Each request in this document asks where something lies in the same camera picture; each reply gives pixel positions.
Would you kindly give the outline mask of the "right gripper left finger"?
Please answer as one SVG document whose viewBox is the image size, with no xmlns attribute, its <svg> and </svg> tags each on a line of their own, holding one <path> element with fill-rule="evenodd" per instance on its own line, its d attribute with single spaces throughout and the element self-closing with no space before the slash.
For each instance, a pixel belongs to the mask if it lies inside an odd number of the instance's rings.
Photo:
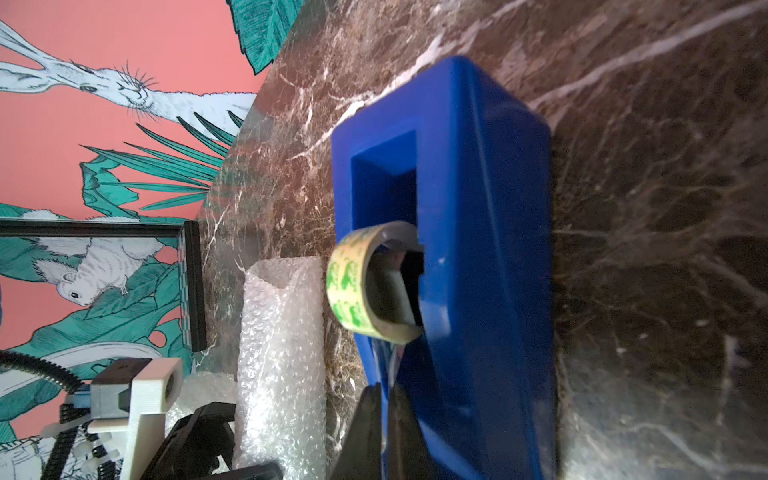
<svg viewBox="0 0 768 480">
<path fill-rule="evenodd" d="M 382 447 L 381 385 L 361 393 L 330 480 L 380 480 Z"/>
</svg>

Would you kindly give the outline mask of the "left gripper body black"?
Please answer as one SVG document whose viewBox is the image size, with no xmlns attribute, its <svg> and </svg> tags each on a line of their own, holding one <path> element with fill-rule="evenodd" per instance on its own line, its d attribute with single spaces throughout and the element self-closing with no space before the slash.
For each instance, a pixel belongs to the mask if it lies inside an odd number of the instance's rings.
<svg viewBox="0 0 768 480">
<path fill-rule="evenodd" d="M 279 480 L 276 462 L 233 466 L 236 405 L 212 402 L 178 420 L 141 478 L 143 480 Z"/>
</svg>

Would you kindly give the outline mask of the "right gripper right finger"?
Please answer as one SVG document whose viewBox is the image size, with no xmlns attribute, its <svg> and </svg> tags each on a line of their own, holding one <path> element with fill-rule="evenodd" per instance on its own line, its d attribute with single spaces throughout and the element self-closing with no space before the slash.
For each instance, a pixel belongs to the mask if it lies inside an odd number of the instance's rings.
<svg viewBox="0 0 768 480">
<path fill-rule="evenodd" d="M 412 408 L 400 384 L 390 388 L 387 424 L 387 478 L 389 480 L 437 479 L 432 458 Z"/>
</svg>

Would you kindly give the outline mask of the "bubble wrap pile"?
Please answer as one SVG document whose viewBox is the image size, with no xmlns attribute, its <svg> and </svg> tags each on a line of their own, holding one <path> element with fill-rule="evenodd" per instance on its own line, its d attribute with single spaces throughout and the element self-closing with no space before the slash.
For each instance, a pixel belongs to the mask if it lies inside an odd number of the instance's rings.
<svg viewBox="0 0 768 480">
<path fill-rule="evenodd" d="M 320 259 L 256 262 L 243 289 L 236 466 L 275 462 L 286 479 L 324 478 L 325 373 Z"/>
</svg>

